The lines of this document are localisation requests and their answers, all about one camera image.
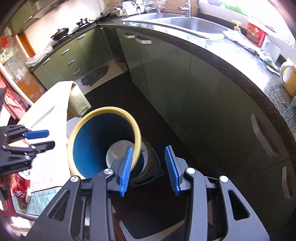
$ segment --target silver screw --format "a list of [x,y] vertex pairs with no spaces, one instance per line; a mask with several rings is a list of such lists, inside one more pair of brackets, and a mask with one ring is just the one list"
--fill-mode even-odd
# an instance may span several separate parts
[[106,175],[110,175],[110,174],[113,173],[113,170],[112,170],[111,168],[107,168],[107,169],[104,170],[104,173],[105,173]]
[[195,170],[194,170],[194,168],[192,168],[192,167],[188,167],[188,168],[186,169],[186,172],[189,173],[189,174],[194,174],[194,173],[195,173]]
[[221,180],[223,183],[226,183],[226,182],[228,182],[228,177],[227,177],[227,176],[221,176],[221,177],[220,177],[220,180]]
[[78,176],[73,176],[73,177],[70,178],[70,181],[73,182],[73,183],[77,182],[78,180],[79,180]]

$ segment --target sink basin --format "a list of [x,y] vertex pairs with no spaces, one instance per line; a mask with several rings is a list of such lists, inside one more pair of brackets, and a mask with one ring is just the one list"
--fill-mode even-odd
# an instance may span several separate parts
[[184,15],[173,13],[137,15],[125,18],[122,22],[152,23],[182,30],[207,39],[222,39],[224,38],[222,30],[229,30],[227,27],[208,20],[196,17],[184,17]]

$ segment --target drawer handle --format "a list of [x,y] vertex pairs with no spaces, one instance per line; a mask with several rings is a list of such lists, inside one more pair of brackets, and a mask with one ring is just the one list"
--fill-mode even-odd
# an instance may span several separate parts
[[136,41],[140,44],[152,44],[151,40],[141,40],[141,39],[136,38]]
[[75,61],[75,59],[73,59],[71,62],[69,62],[67,65],[72,64]]
[[127,35],[127,34],[124,34],[123,36],[127,39],[134,39],[136,37],[135,35]]
[[81,69],[77,70],[75,73],[73,73],[73,75],[78,74],[80,72]]
[[262,133],[260,126],[257,122],[257,118],[255,114],[251,115],[251,122],[253,126],[253,130],[255,132],[255,135],[257,136],[258,140],[260,141],[261,145],[263,146],[264,150],[266,151],[267,155],[274,157],[274,156],[281,156],[280,153],[276,152],[272,146],[270,145],[269,141],[267,138],[264,136]]
[[81,39],[81,38],[83,38],[84,36],[85,36],[86,34],[83,34],[83,35],[81,35],[78,39]]
[[70,49],[66,49],[64,52],[62,52],[61,55],[63,55],[64,53],[68,52]]
[[287,167],[282,168],[282,178],[281,178],[281,184],[284,191],[285,199],[293,199],[294,195],[290,195],[290,190],[288,186],[288,177],[287,177]]
[[46,62],[47,62],[48,60],[50,60],[50,57],[49,57],[47,60],[45,60],[43,64],[46,64]]
[[33,18],[33,16],[30,16],[30,17],[29,17],[29,18],[28,18],[28,19],[25,21],[25,23],[26,23],[26,22],[28,22],[28,21],[29,21],[29,19],[31,19],[31,18]]

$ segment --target red checkered cloth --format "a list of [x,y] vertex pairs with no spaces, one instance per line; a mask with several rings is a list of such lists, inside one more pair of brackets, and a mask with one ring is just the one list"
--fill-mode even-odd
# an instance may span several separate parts
[[14,118],[15,120],[20,120],[26,113],[24,106],[21,105],[21,97],[13,91],[6,79],[1,78],[1,76],[0,88],[6,88],[6,93],[3,99],[3,106],[11,114],[12,118]]

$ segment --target soap dispenser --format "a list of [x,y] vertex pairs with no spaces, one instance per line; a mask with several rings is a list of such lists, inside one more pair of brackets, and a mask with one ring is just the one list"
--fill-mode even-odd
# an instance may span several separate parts
[[240,25],[242,24],[240,21],[232,20],[232,22],[236,23],[236,26],[234,26],[234,30],[240,29]]

